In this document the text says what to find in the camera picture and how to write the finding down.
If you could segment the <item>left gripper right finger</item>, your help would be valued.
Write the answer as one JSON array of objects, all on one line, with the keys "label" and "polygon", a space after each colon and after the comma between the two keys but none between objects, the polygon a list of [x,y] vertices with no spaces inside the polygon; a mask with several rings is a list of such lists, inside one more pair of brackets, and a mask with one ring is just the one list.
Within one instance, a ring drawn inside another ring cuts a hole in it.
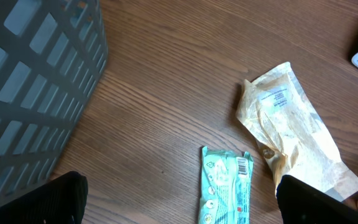
[{"label": "left gripper right finger", "polygon": [[358,224],[358,212],[312,186],[284,175],[276,198],[284,224]]}]

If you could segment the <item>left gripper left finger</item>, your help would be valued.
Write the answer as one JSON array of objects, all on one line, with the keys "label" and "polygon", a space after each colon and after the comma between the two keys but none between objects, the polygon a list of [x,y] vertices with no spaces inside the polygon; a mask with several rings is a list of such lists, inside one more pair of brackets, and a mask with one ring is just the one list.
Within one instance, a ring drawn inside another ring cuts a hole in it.
[{"label": "left gripper left finger", "polygon": [[1,206],[0,224],[81,224],[87,196],[87,178],[70,171]]}]

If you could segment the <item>beige snack bag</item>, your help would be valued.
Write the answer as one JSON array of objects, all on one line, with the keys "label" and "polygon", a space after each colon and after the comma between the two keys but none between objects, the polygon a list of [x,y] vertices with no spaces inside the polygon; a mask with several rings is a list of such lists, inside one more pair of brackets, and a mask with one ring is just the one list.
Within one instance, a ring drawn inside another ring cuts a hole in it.
[{"label": "beige snack bag", "polygon": [[342,161],[290,62],[244,80],[236,116],[255,137],[275,185],[290,175],[340,202],[358,192],[358,176]]}]

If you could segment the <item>teal wipes packet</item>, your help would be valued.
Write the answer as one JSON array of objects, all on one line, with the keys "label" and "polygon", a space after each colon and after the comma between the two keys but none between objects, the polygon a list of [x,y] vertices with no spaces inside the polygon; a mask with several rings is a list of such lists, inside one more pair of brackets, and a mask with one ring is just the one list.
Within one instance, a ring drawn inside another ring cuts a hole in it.
[{"label": "teal wipes packet", "polygon": [[201,150],[199,224],[249,224],[254,160],[249,152]]}]

